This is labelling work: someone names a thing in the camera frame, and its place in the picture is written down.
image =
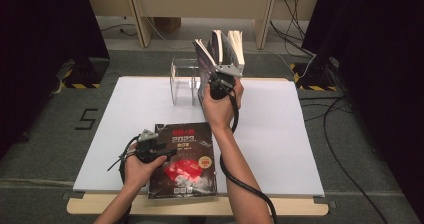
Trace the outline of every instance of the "cable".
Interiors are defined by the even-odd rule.
[[[297,18],[297,5],[299,3],[299,0],[294,0],[294,12],[292,12],[289,3],[287,2],[287,0],[284,0],[284,2],[286,3],[286,6],[290,12],[290,16],[292,17],[292,21],[291,23],[294,22],[294,26],[296,27],[296,29],[299,31],[300,36],[303,36],[305,33],[303,32],[302,28],[299,25],[299,20]]]
[[[311,66],[312,62],[314,61],[316,55],[314,55],[314,57],[311,58],[311,60],[309,60],[308,65],[306,65],[305,71],[303,72],[303,74],[301,76],[298,76],[298,78],[303,78],[306,73],[308,72],[309,67]]]
[[[115,27],[120,27],[120,26],[135,26],[134,24],[119,24],[119,25],[114,25],[114,26],[110,26],[107,27],[105,29],[100,29],[100,31],[107,31],[109,29],[115,28]]]
[[[327,145],[331,151],[331,154],[333,155],[334,159],[336,160],[337,164],[340,166],[340,168],[342,169],[342,171],[346,174],[346,176],[349,178],[349,180],[358,188],[358,190],[362,193],[362,195],[368,200],[368,202],[374,207],[375,211],[378,213],[378,215],[380,216],[380,218],[382,219],[382,221],[384,223],[388,223],[386,218],[383,216],[383,214],[381,213],[381,211],[378,209],[378,207],[374,204],[374,202],[370,199],[370,197],[365,193],[365,191],[361,188],[361,186],[359,186],[358,183],[356,183],[356,181],[349,175],[349,173],[347,172],[347,170],[344,168],[344,166],[342,165],[342,163],[340,162],[339,158],[337,157],[336,153],[333,150],[333,147],[330,143],[330,140],[328,138],[328,134],[327,134],[327,127],[326,127],[326,121],[327,121],[327,116],[328,113],[331,111],[331,109],[333,108],[333,106],[339,102],[340,100],[342,100],[344,97],[340,97],[337,100],[335,100],[333,102],[333,104],[330,105],[330,107],[327,109],[327,111],[324,114],[324,119],[323,119],[323,128],[324,128],[324,136],[325,136],[325,140],[327,142]]]
[[[305,53],[306,55],[308,55],[308,56],[310,56],[310,57],[313,57],[313,54],[311,54],[310,52],[306,51],[305,49],[303,49],[303,48],[299,47],[296,43],[294,43],[292,40],[290,40],[290,39],[288,39],[288,38],[287,38],[287,36],[289,36],[287,33],[288,33],[288,30],[290,29],[290,26],[289,26],[289,29],[287,29],[287,32],[286,32],[286,33],[283,33],[282,31],[278,30],[278,29],[274,26],[274,23],[273,23],[272,21],[270,21],[269,23],[271,24],[272,28],[273,28],[273,29],[274,29],[274,31],[277,33],[277,35],[278,35],[280,38],[282,38],[285,42],[288,42],[290,45],[292,45],[293,47],[295,47],[295,48],[296,48],[296,49],[298,49],[299,51],[301,51],[301,52]],[[291,54],[291,53],[287,50],[286,43],[284,43],[284,44],[285,44],[285,48],[286,48],[286,51],[287,51],[287,53],[288,53],[288,54],[290,54],[290,55],[292,55],[292,56],[295,56],[295,57],[303,57],[303,56],[297,56],[297,55],[293,55],[293,54]]]
[[[341,106],[338,106],[338,107],[332,107],[332,109],[330,111],[336,111],[336,110],[338,110],[338,111],[342,111],[342,112],[345,112],[345,113],[354,113],[353,111],[346,111],[346,110],[341,109],[342,107],[347,106],[347,105],[349,105],[349,104],[344,104],[344,105],[341,105]],[[301,107],[307,107],[307,106],[327,106],[327,107],[329,107],[330,105],[325,105],[325,104],[307,104],[307,105],[302,105]],[[325,114],[322,114],[322,115],[319,115],[319,116],[316,116],[316,117],[312,117],[312,118],[309,118],[309,119],[305,119],[304,122],[308,122],[308,121],[312,121],[312,120],[318,119],[318,118],[320,118],[320,117],[322,117],[324,115]]]

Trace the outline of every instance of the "black controller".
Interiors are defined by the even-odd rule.
[[[143,163],[150,163],[160,156],[166,156],[169,161],[172,156],[177,154],[177,149],[164,150],[166,143],[157,143],[158,135],[149,130],[144,130],[137,140],[135,155]]]
[[[209,85],[211,87],[211,97],[214,100],[220,100],[233,90],[235,81],[231,75],[216,72],[216,75],[210,76]]]

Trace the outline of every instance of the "black stand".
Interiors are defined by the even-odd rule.
[[[91,59],[89,66],[75,63],[63,78],[66,88],[98,88],[109,66],[108,59]]]
[[[330,72],[325,66],[312,66],[308,63],[292,64],[292,71],[295,73],[294,82],[296,88],[303,90],[325,90],[335,91]]]

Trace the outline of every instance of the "black cable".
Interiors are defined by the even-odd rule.
[[[137,137],[138,136],[133,137],[131,139],[131,141],[128,142],[128,144],[125,146],[124,152],[122,152],[122,154],[119,156],[119,159],[116,162],[114,162],[112,164],[112,166],[110,166],[109,169],[107,169],[107,171],[110,171],[110,169],[112,169],[112,167],[114,167],[116,165],[116,163],[118,163],[119,161],[121,161],[121,164],[125,163],[125,154],[127,154],[127,150],[130,147],[131,143],[133,143],[134,141],[137,140]],[[125,178],[122,175],[121,175],[121,178],[122,178],[122,182],[123,182],[125,180]]]
[[[344,105],[341,105],[341,106],[338,106],[338,107],[333,107],[330,111],[336,111],[336,110],[338,110],[338,111],[342,111],[342,112],[345,112],[345,113],[354,113],[353,111],[346,111],[346,110],[341,109],[342,107],[347,106],[347,105],[349,105],[349,104],[344,104]],[[307,105],[303,105],[301,107],[306,107],[306,106],[327,106],[327,107],[329,107],[330,105],[325,105],[325,104],[307,104]],[[312,120],[318,119],[320,117],[323,117],[324,115],[325,114],[322,114],[322,115],[319,115],[319,116],[315,116],[315,117],[312,117],[312,118],[309,118],[309,119],[305,119],[304,122],[308,122],[308,121],[312,121]]]
[[[301,36],[302,36],[302,34],[304,34],[304,32],[303,32],[302,28],[300,27],[299,21],[297,19],[297,4],[298,4],[298,0],[295,0],[295,2],[294,2],[294,4],[295,4],[295,10],[294,10],[294,12],[292,12],[292,10],[290,8],[290,5],[287,2],[287,0],[284,0],[284,3],[286,3],[286,6],[287,6],[287,8],[288,8],[288,10],[290,12],[290,16],[292,17],[291,23],[294,22],[293,25],[296,27],[296,29],[299,31],[299,33],[301,33]]]
[[[378,209],[378,207],[374,204],[374,202],[371,200],[371,198],[365,193],[365,191],[361,188],[361,186],[359,186],[358,183],[356,183],[356,181],[349,175],[349,173],[347,172],[347,170],[343,167],[342,163],[340,162],[339,158],[337,157],[336,153],[333,150],[333,147],[330,143],[330,140],[328,138],[328,134],[327,134],[327,127],[326,127],[326,121],[327,121],[327,115],[330,112],[330,110],[333,108],[333,106],[339,102],[340,100],[342,100],[344,97],[340,97],[337,100],[335,100],[333,102],[333,104],[330,105],[330,107],[327,109],[327,111],[324,114],[324,119],[323,119],[323,128],[324,128],[324,136],[325,136],[325,140],[327,142],[327,145],[331,151],[331,154],[333,155],[334,159],[336,160],[337,164],[340,166],[340,168],[342,169],[342,171],[346,174],[346,176],[349,178],[349,180],[358,188],[358,190],[362,193],[362,195],[368,200],[368,202],[374,207],[375,211],[378,213],[378,215],[381,217],[381,219],[383,220],[384,223],[388,223],[386,218],[383,216],[383,214],[381,213],[381,211]]]
[[[296,43],[294,43],[292,40],[288,39],[287,36],[289,36],[286,33],[281,32],[280,30],[278,30],[275,26],[274,23],[270,22],[272,28],[274,29],[274,31],[277,33],[277,35],[282,38],[284,41],[288,42],[290,45],[292,45],[293,47],[295,47],[296,49],[298,49],[299,51],[305,53],[306,55],[308,55],[309,57],[313,57],[313,55],[309,52],[307,52],[306,50],[302,49],[301,47],[299,47]],[[292,56],[295,56],[293,54],[291,54],[287,48],[286,48],[287,53],[289,53]]]
[[[282,31],[278,30],[278,29],[274,26],[274,23],[273,23],[272,21],[269,21],[269,24],[271,24],[271,26],[274,28],[275,32],[277,32],[278,34],[283,35],[283,36],[285,36],[285,37],[290,37],[290,38],[295,39],[295,40],[298,40],[298,41],[302,41],[302,39],[301,39],[301,38],[298,38],[298,37],[294,37],[294,36],[291,36],[291,35],[285,34],[284,32],[282,32]]]
[[[238,118],[239,118],[236,92],[234,92],[234,96],[230,95],[230,101],[231,101],[231,105],[233,106],[233,110],[237,110],[237,111],[234,112],[234,121],[233,121],[233,126],[231,127],[231,131],[233,131],[233,133],[234,133],[237,129]]]
[[[115,28],[115,27],[120,27],[120,26],[135,26],[134,24],[119,24],[119,25],[114,25],[114,26],[110,26],[108,28],[105,29],[100,29],[100,31],[107,31],[109,29]]]

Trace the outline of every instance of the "transparent container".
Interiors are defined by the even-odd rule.
[[[170,85],[172,102],[175,106],[199,106],[197,93],[200,76],[197,59],[173,59]]]

